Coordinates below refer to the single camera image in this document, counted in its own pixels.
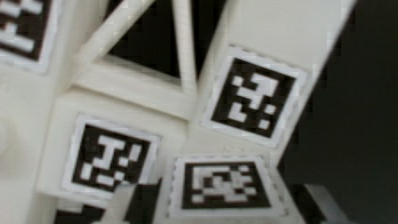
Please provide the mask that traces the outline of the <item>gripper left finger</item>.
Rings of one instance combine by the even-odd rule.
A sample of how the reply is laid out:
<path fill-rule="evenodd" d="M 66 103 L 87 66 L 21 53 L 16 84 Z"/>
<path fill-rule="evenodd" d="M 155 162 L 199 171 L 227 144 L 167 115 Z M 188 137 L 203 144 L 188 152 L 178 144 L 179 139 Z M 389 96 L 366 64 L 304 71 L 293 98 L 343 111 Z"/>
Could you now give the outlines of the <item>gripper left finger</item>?
<path fill-rule="evenodd" d="M 123 184 L 94 224 L 153 224 L 158 184 Z"/>

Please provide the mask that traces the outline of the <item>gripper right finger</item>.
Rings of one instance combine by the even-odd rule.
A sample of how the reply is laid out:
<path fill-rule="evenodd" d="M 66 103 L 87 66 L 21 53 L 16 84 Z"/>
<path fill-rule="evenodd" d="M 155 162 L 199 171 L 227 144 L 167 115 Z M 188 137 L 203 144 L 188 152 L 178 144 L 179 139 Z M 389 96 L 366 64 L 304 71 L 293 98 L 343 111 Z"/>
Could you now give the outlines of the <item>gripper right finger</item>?
<path fill-rule="evenodd" d="M 291 184 L 288 190 L 306 224 L 355 224 L 323 185 Z"/>

